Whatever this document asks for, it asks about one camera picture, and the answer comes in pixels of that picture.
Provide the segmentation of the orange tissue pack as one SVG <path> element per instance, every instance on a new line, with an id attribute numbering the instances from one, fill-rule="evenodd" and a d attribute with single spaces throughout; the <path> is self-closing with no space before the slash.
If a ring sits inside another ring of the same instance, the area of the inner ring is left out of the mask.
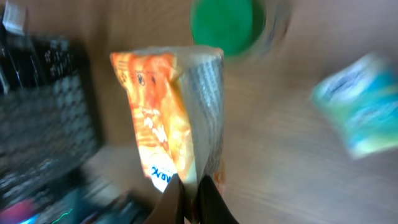
<path id="1" fill-rule="evenodd" d="M 189 195 L 204 176 L 225 188 L 224 53 L 205 45 L 113 52 L 144 175 L 164 191 L 178 175 Z"/>

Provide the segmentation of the teal tissue pack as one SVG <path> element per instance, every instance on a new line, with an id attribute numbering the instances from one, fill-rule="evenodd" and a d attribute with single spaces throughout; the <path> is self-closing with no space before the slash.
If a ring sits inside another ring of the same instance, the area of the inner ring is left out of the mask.
<path id="1" fill-rule="evenodd" d="M 316 85 L 311 100 L 361 159 L 397 147 L 397 71 L 371 53 Z"/>

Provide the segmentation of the green lid white jar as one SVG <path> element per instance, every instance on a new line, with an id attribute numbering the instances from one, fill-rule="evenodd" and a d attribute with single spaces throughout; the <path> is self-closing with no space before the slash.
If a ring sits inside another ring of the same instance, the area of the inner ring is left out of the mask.
<path id="1" fill-rule="evenodd" d="M 283 40 L 291 11 L 288 0 L 196 0 L 192 38 L 196 45 L 222 49 L 230 60 L 260 57 Z"/>

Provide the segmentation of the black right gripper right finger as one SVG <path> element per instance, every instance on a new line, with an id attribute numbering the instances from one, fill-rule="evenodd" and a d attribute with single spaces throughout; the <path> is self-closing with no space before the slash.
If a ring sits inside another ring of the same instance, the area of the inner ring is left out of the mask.
<path id="1" fill-rule="evenodd" d="M 209 175 L 204 176 L 199 184 L 197 209 L 201 224 L 239 224 Z"/>

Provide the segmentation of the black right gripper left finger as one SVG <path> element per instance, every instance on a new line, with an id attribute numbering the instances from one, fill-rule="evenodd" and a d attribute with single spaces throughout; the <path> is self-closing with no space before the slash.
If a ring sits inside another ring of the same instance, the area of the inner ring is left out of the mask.
<path id="1" fill-rule="evenodd" d="M 184 224 L 184 188 L 174 174 L 144 224 Z"/>

